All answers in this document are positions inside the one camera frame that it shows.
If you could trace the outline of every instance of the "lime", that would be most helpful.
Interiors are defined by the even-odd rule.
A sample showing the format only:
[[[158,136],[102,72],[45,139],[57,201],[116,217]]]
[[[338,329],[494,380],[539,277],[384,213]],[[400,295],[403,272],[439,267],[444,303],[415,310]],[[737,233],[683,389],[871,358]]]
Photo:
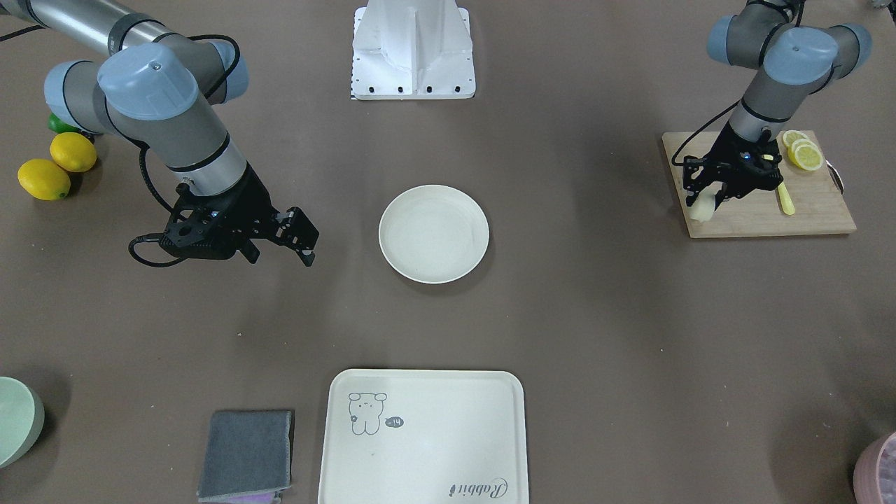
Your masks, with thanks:
[[[50,160],[25,161],[19,167],[19,184],[38,199],[53,201],[68,196],[72,181]]]
[[[800,139],[808,140],[809,137],[802,131],[797,131],[796,129],[789,129],[781,135],[781,141],[784,142],[784,146],[787,148],[790,148],[790,145]]]
[[[788,149],[788,157],[793,164],[806,171],[815,171],[824,166],[824,155],[812,142],[795,142],[793,148]]]
[[[70,126],[63,122],[63,120],[57,117],[53,112],[50,112],[50,117],[47,119],[47,127],[57,133],[78,133],[81,131],[74,126]]]
[[[93,168],[97,162],[97,149],[83,135],[60,133],[50,144],[50,156],[64,169],[80,173]]]

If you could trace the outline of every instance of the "lemon slice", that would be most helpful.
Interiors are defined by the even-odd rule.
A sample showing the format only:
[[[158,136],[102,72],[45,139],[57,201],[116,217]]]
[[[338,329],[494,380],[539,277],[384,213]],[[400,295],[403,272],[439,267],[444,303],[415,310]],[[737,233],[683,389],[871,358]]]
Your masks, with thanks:
[[[788,149],[790,145],[792,145],[796,140],[805,139],[808,140],[809,137],[803,133],[802,131],[798,131],[796,129],[789,129],[781,135],[781,141],[784,142],[784,146]]]
[[[794,142],[791,148],[788,149],[788,157],[793,164],[806,171],[815,171],[824,166],[824,155],[821,149],[818,148],[818,145],[809,141],[804,143]]]

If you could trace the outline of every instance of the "purple cloth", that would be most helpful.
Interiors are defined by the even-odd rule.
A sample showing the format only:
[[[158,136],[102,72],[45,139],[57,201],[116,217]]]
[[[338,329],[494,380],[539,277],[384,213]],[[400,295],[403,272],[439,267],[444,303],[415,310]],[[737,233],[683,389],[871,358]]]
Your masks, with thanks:
[[[227,502],[227,504],[271,504],[276,497],[277,493],[270,491],[268,493],[234,497],[233,499],[227,499],[225,502]]]

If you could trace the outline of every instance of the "folded towel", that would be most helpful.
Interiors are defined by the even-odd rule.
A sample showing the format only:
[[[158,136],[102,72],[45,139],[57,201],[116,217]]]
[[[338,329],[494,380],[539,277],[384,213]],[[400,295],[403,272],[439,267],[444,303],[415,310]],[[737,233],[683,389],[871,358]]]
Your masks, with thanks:
[[[292,412],[216,412],[209,425],[200,502],[270,503],[289,488]]]

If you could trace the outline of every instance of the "white plate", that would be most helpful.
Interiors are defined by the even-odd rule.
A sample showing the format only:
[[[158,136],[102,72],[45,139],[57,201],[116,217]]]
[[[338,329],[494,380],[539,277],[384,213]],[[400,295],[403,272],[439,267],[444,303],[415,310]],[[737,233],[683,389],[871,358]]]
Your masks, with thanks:
[[[419,186],[389,203],[380,249],[395,271],[445,283],[473,271],[486,254],[488,220],[473,198],[448,186]]]
[[[319,504],[528,504],[520,381],[503,371],[341,372],[320,484]]]

